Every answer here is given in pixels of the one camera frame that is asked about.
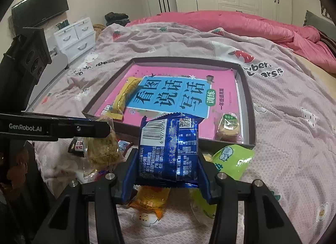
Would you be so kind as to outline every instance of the pink book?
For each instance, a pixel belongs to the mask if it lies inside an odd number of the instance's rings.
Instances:
[[[234,71],[136,64],[96,111],[96,116],[112,106],[130,76],[143,77],[143,80],[127,101],[123,123],[139,126],[144,116],[154,119],[167,113],[184,112],[203,117],[199,137],[214,139],[216,125],[224,113],[234,113],[241,118]]]

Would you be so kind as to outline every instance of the pastry in plastic wrapper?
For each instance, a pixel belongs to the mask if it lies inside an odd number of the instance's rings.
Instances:
[[[110,125],[110,134],[105,138],[84,138],[84,178],[96,175],[99,171],[108,170],[111,166],[124,161],[120,153],[118,140],[114,131],[113,120],[100,116],[96,121],[105,121]]]
[[[239,117],[234,113],[227,112],[217,121],[219,123],[216,132],[216,139],[236,142],[238,136],[240,135]]]

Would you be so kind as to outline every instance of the clear plastic wrapper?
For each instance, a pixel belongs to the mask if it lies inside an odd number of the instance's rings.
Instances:
[[[111,132],[106,138],[83,139],[85,179],[97,175],[99,171],[108,170],[124,160],[119,150],[113,120],[106,115],[97,117],[95,120],[108,122]]]

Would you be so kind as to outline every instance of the orange snack package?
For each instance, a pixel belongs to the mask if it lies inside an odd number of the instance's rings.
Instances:
[[[169,192],[170,188],[167,187],[140,186],[137,195],[129,205],[139,210],[152,210],[157,218],[161,219],[162,206],[166,203]]]

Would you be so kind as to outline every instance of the black monitor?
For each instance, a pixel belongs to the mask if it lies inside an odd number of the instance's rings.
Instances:
[[[67,0],[22,0],[12,7],[15,33],[22,27],[37,27],[67,10]]]

